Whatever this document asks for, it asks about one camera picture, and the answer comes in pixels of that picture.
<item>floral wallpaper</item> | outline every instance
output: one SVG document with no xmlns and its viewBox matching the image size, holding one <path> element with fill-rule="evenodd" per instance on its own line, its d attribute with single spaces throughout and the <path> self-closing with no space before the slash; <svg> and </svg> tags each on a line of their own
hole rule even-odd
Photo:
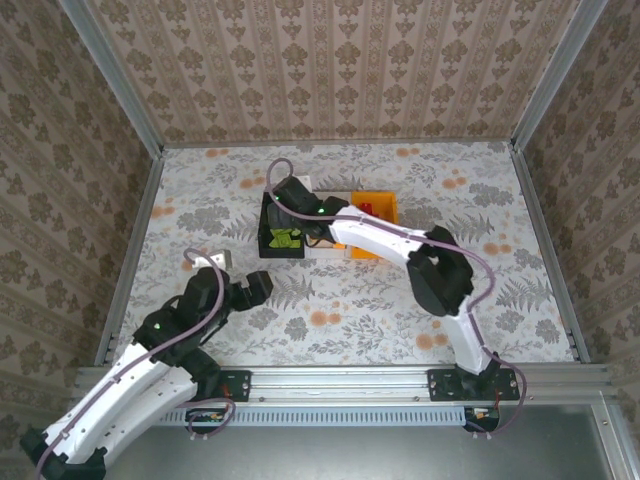
<svg viewBox="0 0 640 480">
<path fill-rule="evenodd" d="M 418 307 L 405 270 L 382 260 L 258 257 L 264 174 L 281 156 L 317 191 L 393 191 L 401 224 L 445 226 L 486 258 L 498 284 L 477 315 L 504 358 L 573 359 L 506 142 L 166 150 L 118 355 L 152 310 L 183 292 L 194 272 L 182 252 L 194 246 L 229 249 L 233 281 L 255 270 L 274 281 L 264 306 L 232 314 L 206 344 L 222 365 L 453 362 L 446 331 Z M 488 279 L 474 268 L 479 293 Z"/>
<path fill-rule="evenodd" d="M 508 138 L 579 0 L 91 0 L 166 144 Z"/>
<path fill-rule="evenodd" d="M 640 3 L 609 1 L 525 154 L 595 361 L 640 445 Z"/>
<path fill-rule="evenodd" d="M 0 2 L 0 477 L 93 363 L 149 158 L 56 2 Z"/>
</svg>

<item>orange box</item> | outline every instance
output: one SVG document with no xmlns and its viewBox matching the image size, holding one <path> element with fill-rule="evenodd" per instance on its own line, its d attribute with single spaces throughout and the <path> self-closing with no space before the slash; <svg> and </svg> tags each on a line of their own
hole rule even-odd
<svg viewBox="0 0 640 480">
<path fill-rule="evenodd" d="M 379 216 L 381 220 L 398 224 L 398 203 L 396 202 L 396 194 L 393 192 L 351 192 L 351 204 L 360 208 L 363 203 L 370 203 L 373 207 L 373 213 Z M 351 249 L 351 258 L 378 258 L 377 255 L 353 247 Z"/>
</svg>

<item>table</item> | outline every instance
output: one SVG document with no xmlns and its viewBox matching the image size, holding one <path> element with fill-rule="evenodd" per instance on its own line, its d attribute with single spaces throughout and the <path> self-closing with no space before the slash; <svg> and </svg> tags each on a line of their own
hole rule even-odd
<svg viewBox="0 0 640 480">
<path fill-rule="evenodd" d="M 264 175 L 279 157 L 317 191 L 393 191 L 400 224 L 445 226 L 483 255 L 498 283 L 476 318 L 505 359 L 573 360 L 506 142 L 165 151 L 116 355 L 147 314 L 184 290 L 193 271 L 182 252 L 192 246 L 231 250 L 233 281 L 254 270 L 274 281 L 266 305 L 230 316 L 204 347 L 221 365 L 453 363 L 446 332 L 417 306 L 404 270 L 384 260 L 258 257 Z M 472 266 L 477 294 L 488 281 Z"/>
</svg>

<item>aluminum frame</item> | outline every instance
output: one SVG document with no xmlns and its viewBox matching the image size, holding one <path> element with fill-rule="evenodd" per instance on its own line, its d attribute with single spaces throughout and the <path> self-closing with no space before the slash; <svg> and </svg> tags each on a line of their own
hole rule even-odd
<svg viewBox="0 0 640 480">
<path fill-rule="evenodd" d="M 591 361 L 589 351 L 587 350 L 587 344 L 584 341 L 580 325 L 578 323 L 578 317 L 573 309 L 571 303 L 571 297 L 569 296 L 569 290 L 567 284 L 564 281 L 562 275 L 562 269 L 558 262 L 555 249 L 553 248 L 553 242 L 547 223 L 544 220 L 542 208 L 536 195 L 529 169 L 527 168 L 527 162 L 524 157 L 524 153 L 517 147 L 510 146 L 509 151 L 511 153 L 511 160 L 516 170 L 516 176 L 520 182 L 520 188 L 522 189 L 522 196 L 524 197 L 529 216 L 531 217 L 531 224 L 533 225 L 533 231 L 538 239 L 538 245 L 540 246 L 540 253 L 544 260 L 545 267 L 547 268 L 547 274 L 549 275 L 549 282 L 551 283 L 551 289 L 556 298 L 558 304 L 558 310 L 560 317 L 566 323 L 566 326 L 570 329 L 571 337 L 575 342 L 575 349 L 578 352 L 578 358 L 584 363 Z"/>
<path fill-rule="evenodd" d="M 156 194 L 158 193 L 158 188 L 160 188 L 163 168 L 163 158 L 152 160 L 151 170 L 147 177 L 147 184 L 144 188 L 142 200 L 140 201 L 138 215 L 136 216 L 136 221 L 133 224 L 131 238 L 129 238 L 127 253 L 125 254 L 124 261 L 122 263 L 122 269 L 120 270 L 118 283 L 116 284 L 116 289 L 113 293 L 113 298 L 111 299 L 107 320 L 105 322 L 104 329 L 102 330 L 102 336 L 100 338 L 100 344 L 98 345 L 98 351 L 96 352 L 94 365 L 104 365 L 108 362 L 107 355 L 109 353 L 110 345 L 111 343 L 115 343 L 114 340 L 117 336 L 117 332 L 120 331 L 120 327 L 122 326 L 124 314 L 127 310 L 127 304 L 129 303 L 129 296 L 131 295 L 131 288 L 133 287 L 133 280 L 136 275 L 136 270 L 138 269 L 138 262 L 140 261 L 140 253 L 142 252 L 144 237 L 146 236 L 147 226 L 151 219 L 153 203 L 156 201 Z"/>
<path fill-rule="evenodd" d="M 608 367 L 581 363 L 524 363 L 518 365 L 527 377 L 525 406 L 586 405 L 593 411 L 609 468 L 616 480 L 637 479 L 639 462 L 615 405 L 615 388 Z M 428 412 L 442 407 L 481 406 L 491 402 L 431 402 L 426 372 L 450 365 L 357 366 L 357 367 L 224 367 L 251 370 L 251 393 L 238 412 L 279 408 L 281 412 L 327 407 L 345 407 L 362 412 L 380 407 L 404 407 Z M 108 367 L 82 368 L 74 389 L 75 401 L 84 397 Z M 505 405 L 517 402 L 504 401 Z M 264 415 L 259 423 L 274 426 Z"/>
</svg>

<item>purple cable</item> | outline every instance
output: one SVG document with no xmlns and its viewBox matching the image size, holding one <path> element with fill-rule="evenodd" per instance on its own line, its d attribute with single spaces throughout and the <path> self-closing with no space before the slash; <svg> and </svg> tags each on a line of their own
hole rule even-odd
<svg viewBox="0 0 640 480">
<path fill-rule="evenodd" d="M 223 286 L 224 285 L 224 280 L 222 278 L 222 272 L 220 271 L 220 268 L 218 268 L 218 265 L 216 265 L 216 263 L 213 261 L 213 259 L 209 255 L 207 255 L 206 253 L 200 252 L 199 250 L 196 250 L 195 248 L 187 248 L 184 251 L 183 255 L 184 255 L 184 258 L 188 262 L 190 262 L 192 265 L 195 264 L 195 261 L 192 260 L 191 257 L 189 257 L 190 253 L 198 255 L 198 256 L 204 258 L 205 260 L 207 260 L 211 264 L 211 266 L 213 267 L 213 271 L 216 274 L 216 280 L 218 281 L 218 285 L 219 286 Z M 98 392 L 93 397 L 91 397 L 87 401 L 87 403 L 78 411 L 78 413 L 76 413 L 75 417 L 73 417 L 69 421 L 67 426 L 64 427 L 60 431 L 58 436 L 46 448 L 46 450 L 43 452 L 42 456 L 40 457 L 40 459 L 38 460 L 38 463 L 36 465 L 35 479 L 36 480 L 40 480 L 40 475 L 42 473 L 42 469 L 44 467 L 44 464 L 47 461 L 47 458 L 49 458 L 49 455 L 51 455 L 51 452 L 53 452 L 53 450 L 58 446 L 58 444 L 62 441 L 64 436 L 66 434 L 68 434 L 71 430 L 73 430 L 73 427 L 76 426 L 76 424 L 80 421 L 80 419 L 89 411 L 89 409 L 91 409 L 91 407 L 100 399 L 100 397 L 102 397 L 102 395 L 104 395 L 104 393 L 107 390 L 109 390 L 109 388 L 111 388 L 111 386 L 113 384 L 118 383 L 120 381 L 120 379 L 124 375 L 127 374 L 127 372 L 129 372 L 131 369 L 135 368 L 137 365 L 139 365 L 140 363 L 144 362 L 148 358 L 151 358 L 156 353 L 159 353 L 159 352 L 169 348 L 171 345 L 174 345 L 174 344 L 184 340 L 185 338 L 190 337 L 191 335 L 196 333 L 198 330 L 201 330 L 202 328 L 204 328 L 207 325 L 207 323 L 209 323 L 209 321 L 213 318 L 213 316 L 218 312 L 220 307 L 222 306 L 222 300 L 223 299 L 224 299 L 224 288 L 218 288 L 218 296 L 216 297 L 216 302 L 213 305 L 213 308 L 211 309 L 209 314 L 200 321 L 200 323 L 198 323 L 197 325 L 191 327 L 186 332 L 181 333 L 177 337 L 174 337 L 171 340 L 168 340 L 165 343 L 163 343 L 161 345 L 158 345 L 156 348 L 154 348 L 152 350 L 149 350 L 144 355 L 140 355 L 138 358 L 133 360 L 131 363 L 129 363 L 128 365 L 125 365 L 120 371 L 118 371 L 118 373 L 114 374 L 114 376 L 110 378 L 110 382 L 105 384 L 100 390 L 98 390 Z"/>
<path fill-rule="evenodd" d="M 520 394 L 520 400 L 519 400 L 518 405 L 516 407 L 516 411 L 511 416 L 511 418 L 507 421 L 507 423 L 505 423 L 502 427 L 497 428 L 496 430 L 491 432 L 491 435 L 496 435 L 496 434 L 504 431 L 504 429 L 506 427 L 511 425 L 511 423 L 513 423 L 513 421 L 520 415 L 520 411 L 522 410 L 522 407 L 524 405 L 524 399 L 525 399 L 525 395 L 527 393 L 527 380 L 526 380 L 522 370 L 520 370 L 518 367 L 516 367 L 512 363 L 501 359 L 500 357 L 495 355 L 491 350 L 489 350 L 485 346 L 484 339 L 482 338 L 482 333 L 480 333 L 480 328 L 478 327 L 478 323 L 476 322 L 475 317 L 471 313 L 471 310 L 476 305 L 478 305 L 478 303 L 480 303 L 481 301 L 485 300 L 486 298 L 488 298 L 491 295 L 491 292 L 493 291 L 493 289 L 495 288 L 495 285 L 496 285 L 496 276 L 493 273 L 493 270 L 491 269 L 489 264 L 486 262 L 486 260 L 484 260 L 482 257 L 477 255 L 476 253 L 473 253 L 473 252 L 471 252 L 471 251 L 469 251 L 469 250 L 467 250 L 465 248 L 461 248 L 461 247 L 458 247 L 456 245 L 451 245 L 449 243 L 444 243 L 444 242 L 438 242 L 438 241 L 431 240 L 431 239 L 426 238 L 426 237 L 419 237 L 417 235 L 407 235 L 407 236 L 402 235 L 402 234 L 398 233 L 398 231 L 395 230 L 393 227 L 390 227 L 390 226 L 385 225 L 383 223 L 376 222 L 375 220 L 372 220 L 370 218 L 360 217 L 360 216 L 356 216 L 356 215 L 328 215 L 328 216 L 304 215 L 302 213 L 294 212 L 293 210 L 291 210 L 287 206 L 285 206 L 282 203 L 280 203 L 278 201 L 278 199 L 276 198 L 275 194 L 273 193 L 273 184 L 271 183 L 271 172 L 273 171 L 273 167 L 275 167 L 279 163 L 286 163 L 287 166 L 289 167 L 289 173 L 287 174 L 287 178 L 289 178 L 290 176 L 293 175 L 293 164 L 291 163 L 291 161 L 289 159 L 287 159 L 287 158 L 278 158 L 278 159 L 274 160 L 273 162 L 271 162 L 271 164 L 267 168 L 267 179 L 266 179 L 267 188 L 266 188 L 266 190 L 267 190 L 267 193 L 269 194 L 269 196 L 271 197 L 271 201 L 273 201 L 273 203 L 275 203 L 278 206 L 278 208 L 280 208 L 285 213 L 291 215 L 292 217 L 296 217 L 296 218 L 299 218 L 301 220 L 311 220 L 311 221 L 314 221 L 314 222 L 317 222 L 317 221 L 332 222 L 334 220 L 350 220 L 350 221 L 355 221 L 355 222 L 358 222 L 358 223 L 366 223 L 367 225 L 371 225 L 373 227 L 379 228 L 380 230 L 383 230 L 383 231 L 388 232 L 388 233 L 392 233 L 392 234 L 394 234 L 394 235 L 396 235 L 398 237 L 401 237 L 401 238 L 407 238 L 409 240 L 413 240 L 413 241 L 416 241 L 416 242 L 424 243 L 424 244 L 432 246 L 432 247 L 444 248 L 444 249 L 450 250 L 452 252 L 461 253 L 463 255 L 466 255 L 469 258 L 474 259 L 476 262 L 478 262 L 486 270 L 487 276 L 489 277 L 489 286 L 487 287 L 487 289 L 484 292 L 482 292 L 480 295 L 478 295 L 477 298 L 474 298 L 469 303 L 469 305 L 467 306 L 467 312 L 469 314 L 469 320 L 471 321 L 471 326 L 473 327 L 473 331 L 474 331 L 476 337 L 478 338 L 478 341 L 480 342 L 480 347 L 482 348 L 483 352 L 486 353 L 487 356 L 489 356 L 489 358 L 495 360 L 496 362 L 504 365 L 507 368 L 513 369 L 513 371 L 516 372 L 521 378 L 521 381 L 522 381 L 522 392 Z"/>
<path fill-rule="evenodd" d="M 224 430 L 227 425 L 229 425 L 229 422 L 231 422 L 231 419 L 233 419 L 234 415 L 236 414 L 236 402 L 234 402 L 233 400 L 231 400 L 230 398 L 224 398 L 224 397 L 220 397 L 220 398 L 210 398 L 208 400 L 201 400 L 199 402 L 187 402 L 187 403 L 183 403 L 182 405 L 180 405 L 180 408 L 194 408 L 194 407 L 198 407 L 200 405 L 208 405 L 211 403 L 215 403 L 215 402 L 223 402 L 226 403 L 227 405 L 229 405 L 231 407 L 231 412 L 226 416 L 226 418 L 220 423 L 220 425 L 218 425 L 216 427 L 216 429 L 211 432 L 211 433 L 207 433 L 207 434 L 199 434 L 193 431 L 193 421 L 204 415 L 204 413 L 202 412 L 194 412 L 193 415 L 191 415 L 191 417 L 189 417 L 189 424 L 187 425 L 187 430 L 189 431 L 189 433 L 192 436 L 196 436 L 199 438 L 203 438 L 205 435 L 206 437 L 213 437 L 214 435 L 218 435 L 220 432 L 222 432 L 222 430 Z"/>
</svg>

